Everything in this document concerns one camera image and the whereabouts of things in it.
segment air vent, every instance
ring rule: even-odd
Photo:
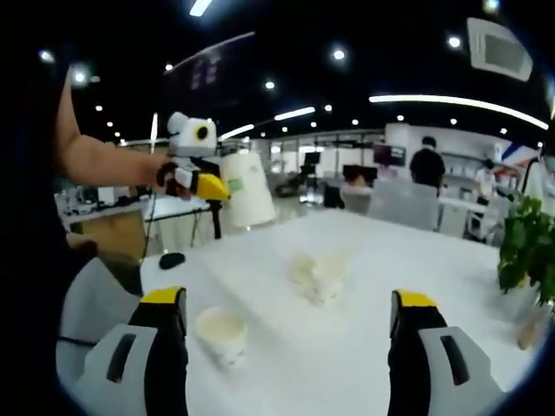
[[[511,30],[472,17],[467,24],[473,68],[528,81],[532,73],[532,58]]]

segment potted plant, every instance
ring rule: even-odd
[[[506,219],[498,272],[514,319],[555,299],[555,218],[541,211],[541,201],[524,197]]]

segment ceiling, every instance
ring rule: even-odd
[[[545,131],[532,124],[484,109],[369,102],[376,94],[448,95],[548,121],[539,65],[534,65],[528,82],[471,67],[467,18],[499,21],[482,11],[480,0],[212,0],[202,17],[189,16],[193,3],[101,0],[72,22],[66,37],[75,45],[75,64],[100,77],[99,82],[74,89],[75,112],[84,133],[106,141],[144,140],[150,137],[153,113],[159,113],[158,135],[164,137],[168,115],[180,110],[214,119],[219,133],[254,124],[247,133],[251,138],[262,132],[270,139],[349,129],[353,119],[359,121],[356,128],[383,128],[402,114],[405,122],[436,127],[450,127],[455,118],[457,128],[530,146],[545,139]],[[507,15],[517,16],[508,3],[502,5]],[[518,16],[528,23],[527,16]],[[186,60],[215,43],[251,32]],[[460,49],[449,48],[449,36],[461,38]],[[336,48],[345,52],[345,59],[332,59]],[[175,68],[167,72],[167,63]],[[268,80],[275,82],[273,90],[264,87]],[[101,112],[95,111],[98,105]],[[324,110],[326,105],[332,112]],[[273,120],[276,114],[308,106],[316,112]],[[501,128],[507,129],[506,136],[500,135]]]

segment black shirt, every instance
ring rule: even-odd
[[[3,371],[7,400],[17,401],[18,412],[75,414],[56,375],[63,301],[81,267],[66,242],[53,194],[56,115],[69,65],[62,49],[51,49],[55,62],[42,62],[38,46],[22,44],[11,57],[16,71],[10,80],[13,92],[5,100],[11,111],[6,156],[13,165],[4,184],[10,246],[3,251],[0,302],[8,350]]]
[[[430,149],[421,149],[410,161],[410,171],[416,184],[441,186],[441,177],[445,174],[445,165],[441,156]]]

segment computer mouse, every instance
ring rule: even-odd
[[[185,255],[181,253],[166,253],[160,257],[158,265],[162,270],[170,270],[185,262]]]

